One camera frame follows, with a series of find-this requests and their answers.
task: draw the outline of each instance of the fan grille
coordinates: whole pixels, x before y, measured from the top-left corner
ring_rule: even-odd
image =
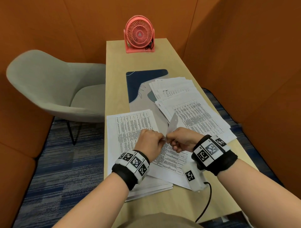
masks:
[[[149,23],[138,19],[129,24],[127,37],[132,46],[144,48],[151,42],[153,31]]]

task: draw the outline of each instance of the chair backrest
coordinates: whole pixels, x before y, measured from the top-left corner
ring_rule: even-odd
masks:
[[[69,66],[43,51],[30,50],[7,67],[9,82],[37,106],[46,103],[69,106],[77,85]]]

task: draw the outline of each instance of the person's left hand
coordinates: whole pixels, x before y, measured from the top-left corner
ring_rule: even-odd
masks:
[[[166,143],[164,135],[157,131],[143,129],[135,145],[136,150],[144,153],[150,162],[153,162],[161,152],[163,145]]]

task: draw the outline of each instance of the wooden desk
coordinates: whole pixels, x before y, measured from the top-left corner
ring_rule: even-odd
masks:
[[[130,111],[126,72],[153,69],[167,69],[170,77],[185,77],[186,79],[191,79],[207,103],[216,111],[169,41],[167,39],[156,39],[155,45],[156,51],[154,53],[126,54],[124,40],[107,41],[105,115],[115,115]],[[107,176],[106,138],[107,130],[105,130],[104,143],[105,177]],[[256,168],[237,140],[232,141],[229,145],[240,159]],[[207,221],[241,210],[212,173],[205,172],[205,176],[212,185],[212,198],[201,221]],[[202,192],[195,193],[174,185],[172,190],[125,203],[113,227],[117,227],[129,219],[158,212],[174,214],[195,221],[206,206],[208,198],[209,188]]]

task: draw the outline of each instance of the black metal chair leg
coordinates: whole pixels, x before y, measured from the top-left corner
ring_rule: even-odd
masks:
[[[72,134],[72,131],[71,131],[71,127],[70,127],[69,120],[67,120],[67,127],[68,127],[68,130],[69,130],[69,133],[70,133],[70,137],[71,137],[71,140],[72,140],[72,144],[75,145],[76,141],[74,141],[74,138],[73,138],[73,134]]]

